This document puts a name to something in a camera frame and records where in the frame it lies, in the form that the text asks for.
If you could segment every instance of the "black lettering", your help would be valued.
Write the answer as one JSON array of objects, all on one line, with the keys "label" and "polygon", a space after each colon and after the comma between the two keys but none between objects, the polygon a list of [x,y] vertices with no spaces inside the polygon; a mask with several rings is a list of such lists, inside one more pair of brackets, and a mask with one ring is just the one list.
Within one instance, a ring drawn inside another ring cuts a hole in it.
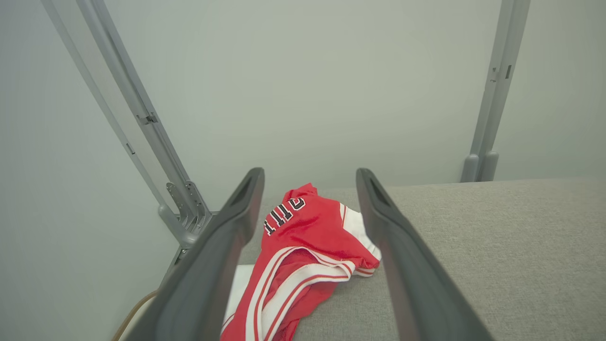
[{"label": "black lettering", "polygon": [[298,211],[305,206],[305,200],[303,200],[303,198],[290,199],[288,203],[290,203],[290,207],[292,207],[295,211]]},{"label": "black lettering", "polygon": [[272,233],[276,232],[276,230],[272,229],[271,226],[269,226],[267,220],[263,223],[263,227],[267,231],[267,235],[271,235]]},{"label": "black lettering", "polygon": [[289,221],[293,217],[293,214],[283,204],[278,205],[278,208],[284,213],[286,221]]},{"label": "black lettering", "polygon": [[278,223],[278,227],[286,224],[286,221],[282,220],[280,216],[276,213],[275,209],[270,212],[271,217]]}]

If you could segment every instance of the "brown cable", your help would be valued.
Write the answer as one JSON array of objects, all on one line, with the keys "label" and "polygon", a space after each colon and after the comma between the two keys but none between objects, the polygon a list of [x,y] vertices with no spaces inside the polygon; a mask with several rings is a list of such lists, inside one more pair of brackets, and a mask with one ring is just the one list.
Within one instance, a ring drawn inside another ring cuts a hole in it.
[{"label": "brown cable", "polygon": [[139,309],[141,309],[141,307],[147,301],[149,301],[150,299],[152,299],[157,293],[158,293],[158,290],[155,290],[155,291],[149,293],[147,296],[143,297],[139,302],[137,302],[137,304],[135,304],[135,307],[130,311],[130,313],[128,314],[128,316],[124,320],[124,322],[122,322],[122,324],[120,325],[120,328],[118,328],[118,331],[116,332],[116,334],[114,335],[114,337],[112,337],[112,341],[118,341],[118,340],[120,340],[120,338],[122,337],[122,333],[124,333],[124,330],[126,330],[126,327],[130,323],[130,321],[133,319],[133,317],[135,316],[135,314],[137,313],[137,311],[139,311]]}]

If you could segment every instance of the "jersey lettering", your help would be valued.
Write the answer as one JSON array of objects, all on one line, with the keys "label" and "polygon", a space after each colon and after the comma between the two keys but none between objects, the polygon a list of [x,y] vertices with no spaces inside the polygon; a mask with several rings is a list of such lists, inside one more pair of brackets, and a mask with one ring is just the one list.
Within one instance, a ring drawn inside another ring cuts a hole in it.
[{"label": "jersey lettering", "polygon": [[284,213],[284,219],[286,219],[286,221],[289,221],[293,217],[292,212],[290,212],[283,204],[278,205],[278,208],[280,211],[282,211],[282,213]]},{"label": "jersey lettering", "polygon": [[[305,206],[305,200],[303,198],[290,199],[288,203],[295,211],[298,211]],[[288,208],[286,208],[285,204],[279,204],[276,208],[269,212],[268,215],[270,215],[276,222],[278,226],[277,228],[282,227],[282,225],[286,224],[286,222],[295,216]],[[263,228],[265,228],[267,235],[272,235],[272,233],[276,232],[276,228],[273,228],[271,224],[267,222],[267,220],[263,222]]]},{"label": "jersey lettering", "polygon": [[290,204],[290,207],[292,207],[295,211],[298,211],[302,209],[303,206],[305,206],[305,200],[303,200],[303,198],[290,199],[288,203]]},{"label": "jersey lettering", "polygon": [[263,222],[263,227],[265,228],[265,231],[267,231],[267,235],[271,235],[272,233],[276,232],[276,230],[274,230],[273,228],[271,228],[271,226],[269,226],[269,224],[267,223],[267,220]]}]

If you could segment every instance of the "red jersey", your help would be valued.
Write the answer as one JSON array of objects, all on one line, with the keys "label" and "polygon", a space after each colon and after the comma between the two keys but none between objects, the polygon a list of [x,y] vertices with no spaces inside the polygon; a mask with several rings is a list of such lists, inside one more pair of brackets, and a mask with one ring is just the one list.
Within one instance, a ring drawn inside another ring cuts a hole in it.
[{"label": "red jersey", "polygon": [[311,184],[284,195],[264,221],[261,254],[221,340],[291,340],[299,319],[352,275],[369,277],[381,252],[362,215]]}]

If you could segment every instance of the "gray fabric surface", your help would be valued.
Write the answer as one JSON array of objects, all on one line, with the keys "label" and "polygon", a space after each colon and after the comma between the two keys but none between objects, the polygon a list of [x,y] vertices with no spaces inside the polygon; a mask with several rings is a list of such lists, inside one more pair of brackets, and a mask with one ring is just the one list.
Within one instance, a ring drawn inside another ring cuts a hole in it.
[{"label": "gray fabric surface", "polygon": [[[606,339],[606,182],[388,187],[496,340]],[[354,189],[320,194],[359,209]],[[281,198],[264,200],[261,215]],[[243,250],[252,264],[263,233]],[[301,320],[295,340],[397,340],[382,268]]]}]

